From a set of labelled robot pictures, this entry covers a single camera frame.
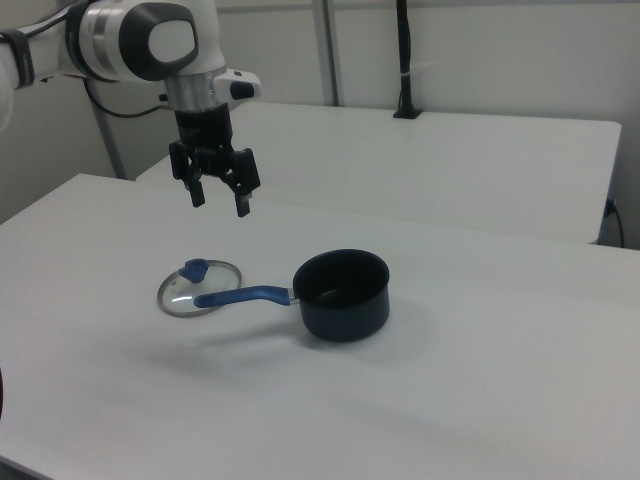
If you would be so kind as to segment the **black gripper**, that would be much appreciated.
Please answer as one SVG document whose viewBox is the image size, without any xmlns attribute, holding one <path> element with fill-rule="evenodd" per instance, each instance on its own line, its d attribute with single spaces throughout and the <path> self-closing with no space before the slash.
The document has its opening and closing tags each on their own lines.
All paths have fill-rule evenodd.
<svg viewBox="0 0 640 480">
<path fill-rule="evenodd" d="M 227 104 L 201 112 L 175 112 L 180 139 L 169 145 L 172 175 L 189 192 L 194 208 L 205 203 L 200 181 L 205 175 L 223 175 L 233 191 L 239 217 L 250 213 L 253 191 L 261 186 L 253 151 L 233 151 Z"/>
</svg>

